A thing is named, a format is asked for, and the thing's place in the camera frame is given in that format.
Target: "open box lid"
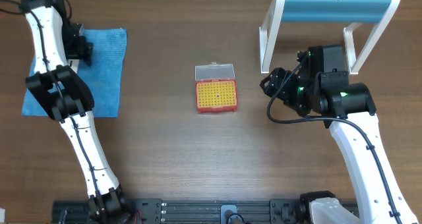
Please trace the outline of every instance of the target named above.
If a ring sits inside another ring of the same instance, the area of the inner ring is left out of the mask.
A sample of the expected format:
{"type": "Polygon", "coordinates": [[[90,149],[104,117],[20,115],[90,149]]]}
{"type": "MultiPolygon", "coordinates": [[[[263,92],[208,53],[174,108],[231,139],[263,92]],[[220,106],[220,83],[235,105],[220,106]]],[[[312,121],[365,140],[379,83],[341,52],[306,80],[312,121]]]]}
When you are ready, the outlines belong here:
{"type": "Polygon", "coordinates": [[[235,70],[232,64],[217,64],[195,66],[195,80],[227,80],[235,78],[235,70]]]}

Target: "blue cloth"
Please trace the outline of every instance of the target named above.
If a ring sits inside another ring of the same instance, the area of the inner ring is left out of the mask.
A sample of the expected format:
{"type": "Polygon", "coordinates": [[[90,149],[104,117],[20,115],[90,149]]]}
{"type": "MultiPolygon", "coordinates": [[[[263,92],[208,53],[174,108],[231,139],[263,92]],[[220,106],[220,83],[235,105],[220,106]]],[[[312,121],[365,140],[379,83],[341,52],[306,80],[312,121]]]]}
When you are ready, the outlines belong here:
{"type": "MultiPolygon", "coordinates": [[[[126,54],[127,35],[125,29],[85,30],[84,36],[94,44],[92,64],[81,61],[78,75],[88,85],[94,97],[92,110],[95,117],[117,117],[120,106],[120,85],[123,60],[126,54]]],[[[30,76],[34,74],[32,62],[30,76]]],[[[47,116],[41,105],[27,90],[22,115],[47,116]]]]}

